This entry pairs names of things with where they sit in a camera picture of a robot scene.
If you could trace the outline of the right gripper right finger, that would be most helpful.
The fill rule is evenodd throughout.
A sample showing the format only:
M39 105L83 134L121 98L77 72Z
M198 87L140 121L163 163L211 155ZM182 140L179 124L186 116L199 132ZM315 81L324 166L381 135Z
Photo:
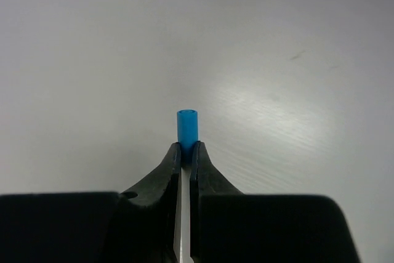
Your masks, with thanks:
M195 262L359 262L338 204L322 195L248 195L193 151L190 256Z

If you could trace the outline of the blue capped white marker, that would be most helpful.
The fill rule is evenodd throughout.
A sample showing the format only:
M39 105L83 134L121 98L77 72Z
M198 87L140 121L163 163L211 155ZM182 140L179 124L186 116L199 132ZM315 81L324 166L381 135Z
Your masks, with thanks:
M190 257L190 174L193 148L198 141L198 112L177 112L177 136L181 148L181 212L180 212L180 262L193 262Z

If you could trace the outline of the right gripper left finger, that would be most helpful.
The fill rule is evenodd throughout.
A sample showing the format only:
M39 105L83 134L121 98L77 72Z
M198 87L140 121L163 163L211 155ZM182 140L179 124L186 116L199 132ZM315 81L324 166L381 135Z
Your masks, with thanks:
M1 196L2 262L177 262L181 152L124 192Z

